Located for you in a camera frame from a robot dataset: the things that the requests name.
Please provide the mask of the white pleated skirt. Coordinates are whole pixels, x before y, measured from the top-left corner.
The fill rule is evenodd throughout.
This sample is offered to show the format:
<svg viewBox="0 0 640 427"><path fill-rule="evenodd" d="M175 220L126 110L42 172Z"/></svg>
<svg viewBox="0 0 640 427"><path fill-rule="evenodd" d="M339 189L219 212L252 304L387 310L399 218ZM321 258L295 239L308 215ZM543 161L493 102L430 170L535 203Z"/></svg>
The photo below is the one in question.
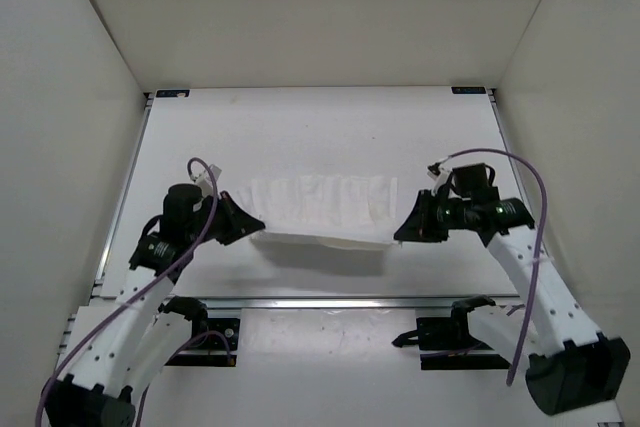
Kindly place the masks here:
<svg viewBox="0 0 640 427"><path fill-rule="evenodd" d="M397 179L385 176L258 178L237 190L237 203L265 224L256 242L384 251L397 226L397 191Z"/></svg>

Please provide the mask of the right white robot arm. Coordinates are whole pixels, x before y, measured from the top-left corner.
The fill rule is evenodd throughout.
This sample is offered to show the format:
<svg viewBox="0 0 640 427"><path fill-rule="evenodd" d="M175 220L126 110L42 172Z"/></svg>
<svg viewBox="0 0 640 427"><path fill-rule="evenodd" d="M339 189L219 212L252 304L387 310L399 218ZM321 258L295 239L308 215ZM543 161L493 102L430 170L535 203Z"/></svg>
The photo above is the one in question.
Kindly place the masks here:
<svg viewBox="0 0 640 427"><path fill-rule="evenodd" d="M524 301L521 320L478 295L454 302L446 330L456 345L481 343L523 375L536 406L553 416L612 401L631 358L580 307L541 250L542 225L518 198L503 199L484 164L428 168L432 189L417 195L396 231L400 243L440 243L452 230L478 235Z"/></svg>

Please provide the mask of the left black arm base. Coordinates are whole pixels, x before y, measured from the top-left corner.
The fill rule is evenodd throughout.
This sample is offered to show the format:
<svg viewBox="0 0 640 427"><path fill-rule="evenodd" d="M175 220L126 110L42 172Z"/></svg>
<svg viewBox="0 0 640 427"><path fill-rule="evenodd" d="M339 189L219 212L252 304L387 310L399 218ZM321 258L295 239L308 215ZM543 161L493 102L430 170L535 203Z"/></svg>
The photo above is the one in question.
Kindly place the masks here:
<svg viewBox="0 0 640 427"><path fill-rule="evenodd" d="M158 307L158 313L178 314L191 325L191 338L166 366L233 368L237 365L239 317L210 317L207 306L190 297L173 297Z"/></svg>

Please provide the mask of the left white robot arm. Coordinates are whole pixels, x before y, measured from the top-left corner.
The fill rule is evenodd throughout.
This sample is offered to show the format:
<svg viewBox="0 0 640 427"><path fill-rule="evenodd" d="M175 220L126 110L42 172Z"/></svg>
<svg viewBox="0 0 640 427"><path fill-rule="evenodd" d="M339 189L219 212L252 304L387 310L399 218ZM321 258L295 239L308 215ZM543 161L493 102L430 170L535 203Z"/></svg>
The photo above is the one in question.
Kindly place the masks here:
<svg viewBox="0 0 640 427"><path fill-rule="evenodd" d="M170 187L161 214L142 230L111 312L45 384L36 420L52 426L137 426L151 382L175 355L211 337L229 352L224 334L209 328L206 306L171 293L200 244L228 246L264 228L227 192Z"/></svg>

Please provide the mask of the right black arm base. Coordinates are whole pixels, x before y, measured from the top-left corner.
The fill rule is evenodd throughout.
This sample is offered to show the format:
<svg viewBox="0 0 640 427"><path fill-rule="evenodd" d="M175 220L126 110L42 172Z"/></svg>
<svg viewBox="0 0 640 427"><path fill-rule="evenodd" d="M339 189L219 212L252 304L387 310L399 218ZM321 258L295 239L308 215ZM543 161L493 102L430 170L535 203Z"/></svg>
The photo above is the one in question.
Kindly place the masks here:
<svg viewBox="0 0 640 427"><path fill-rule="evenodd" d="M480 307L504 307L486 295L454 301L448 317L416 319L416 328L398 335L395 348L417 347L422 371L507 370L507 360L470 334L468 316Z"/></svg>

